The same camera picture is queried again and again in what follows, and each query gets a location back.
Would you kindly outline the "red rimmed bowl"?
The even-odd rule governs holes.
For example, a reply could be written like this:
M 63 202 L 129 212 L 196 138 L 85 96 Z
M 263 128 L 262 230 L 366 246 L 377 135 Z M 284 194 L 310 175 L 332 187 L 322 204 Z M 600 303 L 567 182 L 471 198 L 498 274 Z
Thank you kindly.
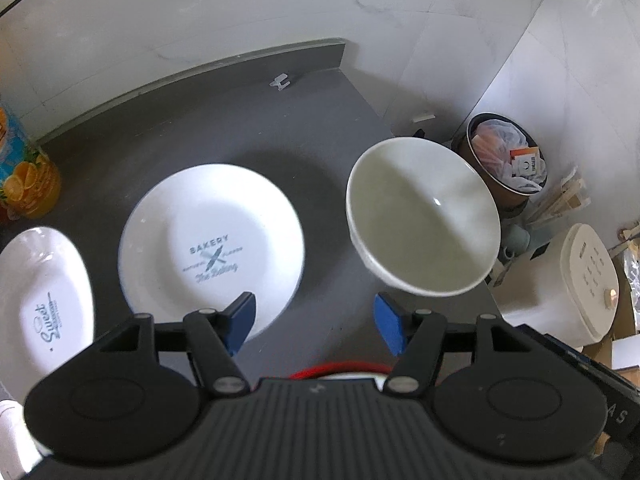
M 381 389 L 392 371 L 389 365 L 363 361 L 329 362 L 300 370 L 290 379 L 373 379 Z

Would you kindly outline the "white bakery print plate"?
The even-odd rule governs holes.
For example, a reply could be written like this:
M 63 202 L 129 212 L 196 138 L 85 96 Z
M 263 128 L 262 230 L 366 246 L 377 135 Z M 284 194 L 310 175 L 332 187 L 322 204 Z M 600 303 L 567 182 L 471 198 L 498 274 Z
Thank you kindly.
M 240 166 L 195 166 L 166 178 L 130 214 L 118 251 L 120 287 L 134 313 L 178 322 L 256 297 L 248 336 L 294 298 L 305 264 L 298 215 L 270 180 Z

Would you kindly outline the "white ceramic bowl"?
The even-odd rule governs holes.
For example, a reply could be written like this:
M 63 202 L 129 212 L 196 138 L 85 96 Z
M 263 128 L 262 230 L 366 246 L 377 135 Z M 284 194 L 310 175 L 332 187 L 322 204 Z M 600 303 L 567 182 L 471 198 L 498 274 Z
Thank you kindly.
M 402 136 L 368 148 L 349 174 L 345 211 L 367 269 L 409 294 L 464 294 L 498 257 L 500 220 L 487 185 L 433 141 Z

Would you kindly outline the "white sweet print plate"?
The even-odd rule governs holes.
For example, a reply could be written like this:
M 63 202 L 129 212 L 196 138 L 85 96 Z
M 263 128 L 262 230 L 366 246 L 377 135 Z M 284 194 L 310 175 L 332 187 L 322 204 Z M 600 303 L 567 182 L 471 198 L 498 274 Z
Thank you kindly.
M 94 339 L 89 275 L 56 229 L 21 232 L 1 252 L 1 385 L 17 402 Z

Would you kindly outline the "white rice cooker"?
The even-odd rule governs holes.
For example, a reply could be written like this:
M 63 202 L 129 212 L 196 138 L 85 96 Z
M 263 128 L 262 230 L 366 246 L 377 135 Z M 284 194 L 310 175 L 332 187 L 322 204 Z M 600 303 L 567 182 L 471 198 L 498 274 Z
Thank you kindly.
M 620 285 L 598 233 L 576 223 L 513 260 L 496 285 L 502 317 L 576 349 L 597 344 L 612 327 Z

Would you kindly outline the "brown trash bin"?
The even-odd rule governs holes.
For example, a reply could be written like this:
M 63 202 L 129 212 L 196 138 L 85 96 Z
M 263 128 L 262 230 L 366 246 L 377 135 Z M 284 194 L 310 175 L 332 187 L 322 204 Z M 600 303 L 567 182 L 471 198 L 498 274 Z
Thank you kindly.
M 484 180 L 503 218 L 520 214 L 546 186 L 548 169 L 537 142 L 512 119 L 473 116 L 452 148 Z

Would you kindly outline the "orange juice bottle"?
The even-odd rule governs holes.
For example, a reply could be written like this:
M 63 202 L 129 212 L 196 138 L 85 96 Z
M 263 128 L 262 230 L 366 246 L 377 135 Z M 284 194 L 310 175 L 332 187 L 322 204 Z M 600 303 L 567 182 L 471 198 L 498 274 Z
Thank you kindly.
M 39 219 L 58 202 L 58 167 L 1 103 L 1 219 Z

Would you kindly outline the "small white clip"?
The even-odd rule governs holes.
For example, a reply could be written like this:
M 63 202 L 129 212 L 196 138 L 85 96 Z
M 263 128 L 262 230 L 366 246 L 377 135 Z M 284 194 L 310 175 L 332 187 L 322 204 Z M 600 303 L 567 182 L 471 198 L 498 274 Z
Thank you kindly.
M 273 78 L 273 81 L 271 81 L 269 85 L 271 88 L 275 88 L 278 91 L 283 91 L 284 89 L 288 88 L 290 84 L 291 84 L 291 81 L 288 74 L 282 73 L 278 76 L 275 76 Z

